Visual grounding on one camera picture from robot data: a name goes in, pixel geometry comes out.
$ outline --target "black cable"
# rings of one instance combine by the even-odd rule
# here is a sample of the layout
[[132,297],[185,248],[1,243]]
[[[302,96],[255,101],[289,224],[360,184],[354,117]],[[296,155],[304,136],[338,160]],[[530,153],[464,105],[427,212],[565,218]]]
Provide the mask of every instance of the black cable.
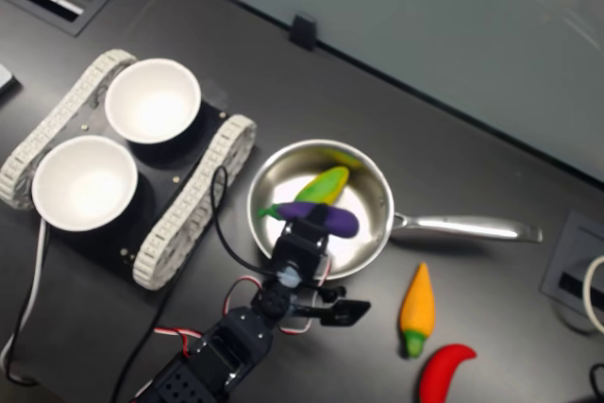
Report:
[[122,389],[122,385],[124,384],[124,381],[126,380],[126,375],[127,375],[128,371],[130,370],[132,363],[134,363],[136,357],[139,355],[139,353],[143,349],[144,344],[146,344],[147,340],[149,340],[149,337],[153,333],[153,329],[155,329],[156,325],[158,324],[158,321],[161,318],[163,311],[165,310],[166,306],[168,305],[168,300],[170,299],[170,296],[172,295],[176,285],[178,284],[178,281],[180,280],[180,277],[182,276],[182,273],[184,272],[184,269],[187,266],[187,263],[189,262],[189,260],[191,259],[192,256],[193,256],[193,252],[191,252],[187,256],[187,258],[183,261],[180,268],[178,268],[178,271],[176,272],[175,276],[172,277],[172,280],[170,281],[170,283],[168,284],[168,288],[166,289],[165,296],[159,303],[158,310],[156,311],[155,315],[153,316],[153,319],[151,320],[149,327],[144,332],[143,336],[141,337],[139,342],[136,344],[136,346],[134,346],[134,349],[130,353],[130,356],[128,356],[128,359],[126,360],[124,367],[122,367],[122,371],[120,372],[120,375],[118,376],[117,381],[115,381],[115,386],[113,387],[113,393],[111,394],[111,401],[110,401],[111,403],[117,402],[117,397],[119,396],[120,390]]
[[[214,195],[214,189],[216,187],[216,181],[218,179],[218,175],[219,175],[220,171],[224,172],[225,181],[224,181],[223,193],[220,197],[220,200],[218,201],[218,206],[216,206],[216,197]],[[225,194],[227,193],[227,183],[228,183],[227,169],[221,165],[221,166],[217,167],[216,170],[214,171],[214,175],[212,176],[211,183],[210,183],[211,215],[212,215],[212,220],[214,222],[214,225],[216,226],[216,232],[218,233],[220,242],[222,243],[225,250],[228,252],[228,255],[230,255],[241,266],[244,266],[247,269],[254,271],[258,274],[274,276],[275,273],[262,269],[262,268],[259,268],[257,266],[254,266],[254,265],[248,263],[247,261],[243,260],[242,258],[240,258],[235,253],[235,251],[233,249],[231,249],[230,246],[228,245],[227,240],[225,239],[225,235],[223,235],[223,231],[220,228],[220,224],[218,222],[218,209],[220,209],[220,207],[222,207],[223,201],[225,199]],[[156,311],[155,316],[151,320],[149,327],[144,332],[143,336],[141,337],[139,342],[136,344],[136,346],[134,346],[134,349],[130,353],[130,356],[128,356],[128,359],[126,360],[126,363],[124,364],[124,367],[122,368],[122,371],[120,372],[120,375],[118,376],[117,381],[115,382],[115,386],[113,387],[113,393],[111,394],[110,403],[117,402],[117,397],[120,393],[122,385],[124,384],[124,381],[126,380],[126,375],[127,375],[128,371],[130,370],[132,363],[134,363],[134,361],[136,360],[136,357],[139,355],[139,353],[143,349],[144,344],[147,342],[147,340],[153,333],[153,329],[157,326],[158,321],[161,318],[161,315],[163,314],[163,311],[168,304],[168,300],[170,299],[170,296],[172,295],[174,288],[176,287],[176,285],[178,284],[178,281],[180,280],[180,276],[182,275],[184,269],[187,266],[187,263],[189,262],[189,260],[191,259],[192,256],[193,256],[193,252],[187,256],[187,258],[184,260],[184,262],[182,263],[182,265],[176,272],[176,275],[172,278],[171,282],[169,283],[168,288],[166,289],[166,295],[163,297],[163,299],[159,303],[158,310]]]
[[[44,267],[44,263],[46,262],[46,256],[47,256],[46,252],[48,250],[49,241],[50,241],[50,226],[47,226],[45,233],[44,233],[44,243],[42,245],[42,268]],[[29,285],[29,289],[27,290],[27,295],[25,296],[23,304],[21,305],[21,308],[19,309],[19,314],[17,315],[17,321],[15,323],[15,329],[13,330],[13,333],[12,333],[12,343],[10,344],[10,347],[8,348],[7,358],[6,358],[7,363],[5,365],[5,376],[7,377],[7,380],[12,382],[15,385],[21,386],[21,387],[35,387],[38,385],[38,383],[33,380],[29,381],[29,382],[21,382],[15,378],[13,378],[12,375],[10,374],[10,367],[12,366],[12,357],[14,356],[14,353],[15,353],[15,346],[17,345],[17,340],[19,339],[19,333],[21,332],[21,323],[23,321],[25,311],[27,310],[27,303],[29,302],[29,298],[31,297],[31,291],[32,291],[32,284]]]
[[[218,206],[216,206],[216,195],[214,194],[214,189],[216,187],[216,181],[217,181],[218,176],[221,171],[225,175],[225,180],[223,181],[223,192],[220,195],[220,200],[218,201]],[[228,253],[228,255],[230,255],[230,257],[232,259],[237,261],[244,268],[247,268],[250,271],[253,271],[257,274],[273,277],[275,275],[275,272],[269,271],[268,269],[260,268],[258,266],[254,266],[251,263],[248,263],[247,261],[242,259],[239,255],[237,255],[237,253],[231,248],[231,246],[228,245],[227,239],[225,238],[225,235],[223,234],[223,230],[220,228],[220,223],[218,222],[218,209],[220,209],[220,207],[222,207],[222,205],[223,205],[223,200],[225,199],[225,195],[227,194],[227,187],[228,187],[227,169],[225,168],[225,166],[220,165],[216,168],[216,170],[214,171],[214,175],[211,177],[210,203],[211,203],[211,218],[212,218],[214,225],[216,226],[216,233],[218,233],[218,238],[220,239],[220,242],[222,243],[223,248]]]
[[592,368],[589,369],[589,383],[592,386],[592,390],[594,391],[594,395],[597,398],[597,401],[604,402],[604,395],[600,392],[597,387],[596,381],[596,371],[598,368],[604,368],[604,363],[596,363],[592,365]]

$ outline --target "yellow pepper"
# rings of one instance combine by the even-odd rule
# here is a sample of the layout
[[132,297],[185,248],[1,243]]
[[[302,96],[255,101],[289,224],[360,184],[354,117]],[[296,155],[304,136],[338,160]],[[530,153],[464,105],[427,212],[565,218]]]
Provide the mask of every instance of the yellow pepper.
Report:
[[346,167],[338,166],[325,170],[307,184],[295,197],[296,202],[326,203],[335,202],[348,181],[350,172]]
[[422,354],[424,342],[434,330],[434,318],[434,294],[428,266],[420,263],[400,311],[400,330],[410,357],[418,358]]

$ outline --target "frying pan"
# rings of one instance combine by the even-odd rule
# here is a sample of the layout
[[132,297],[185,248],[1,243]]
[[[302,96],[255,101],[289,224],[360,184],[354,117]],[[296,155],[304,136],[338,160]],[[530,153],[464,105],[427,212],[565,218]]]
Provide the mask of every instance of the frying pan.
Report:
[[298,192],[321,172],[344,165],[350,177],[334,206],[350,210],[359,218],[360,230],[351,239],[331,236],[328,278],[359,272],[371,263],[391,236],[405,229],[424,229],[490,240],[534,242],[541,230],[520,222],[484,216],[410,217],[394,211],[388,181],[378,167],[360,150],[327,140],[293,143],[276,152],[259,169],[247,197],[247,220],[256,244],[267,257],[283,230],[284,223],[258,211],[274,203],[294,201]]

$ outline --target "black table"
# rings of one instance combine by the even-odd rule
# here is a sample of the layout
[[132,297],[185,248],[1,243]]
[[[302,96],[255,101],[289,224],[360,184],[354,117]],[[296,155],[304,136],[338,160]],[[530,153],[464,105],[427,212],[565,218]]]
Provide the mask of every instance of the black table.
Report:
[[[539,287],[568,212],[604,222],[602,192],[329,54],[293,46],[282,30],[226,0],[111,0],[76,39],[0,1],[0,57],[24,84],[0,101],[1,160],[112,47],[181,61],[220,108],[258,123],[258,147],[223,214],[228,238],[250,260],[259,259],[244,213],[251,178],[280,147],[308,138],[336,139],[371,156],[402,212],[511,217],[544,230],[542,244],[389,243],[344,281],[351,297],[372,301],[367,316],[353,328],[277,335],[233,401],[411,401],[423,361],[398,356],[396,321],[420,260],[437,304],[424,358],[448,343],[478,352],[455,376],[449,401],[591,401],[587,371],[602,359],[602,342],[564,326]],[[0,205],[2,343],[31,279],[37,223],[35,213]],[[161,322],[203,331],[241,274],[212,231]],[[236,299],[243,303],[250,291]],[[17,365],[68,403],[107,402],[156,306],[157,298],[55,243]],[[153,337],[122,401],[178,348],[176,338]]]

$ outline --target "white bowl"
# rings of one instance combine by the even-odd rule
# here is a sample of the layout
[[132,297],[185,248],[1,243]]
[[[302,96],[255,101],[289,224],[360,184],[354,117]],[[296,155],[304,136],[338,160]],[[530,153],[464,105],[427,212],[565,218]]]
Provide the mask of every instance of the white bowl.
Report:
[[31,192],[48,224],[86,231],[119,216],[132,200],[138,179],[136,163],[124,147],[105,137],[82,136],[44,157]]
[[194,74],[169,59],[129,66],[113,79],[105,98],[109,124],[134,143],[161,143],[191,125],[201,106]]

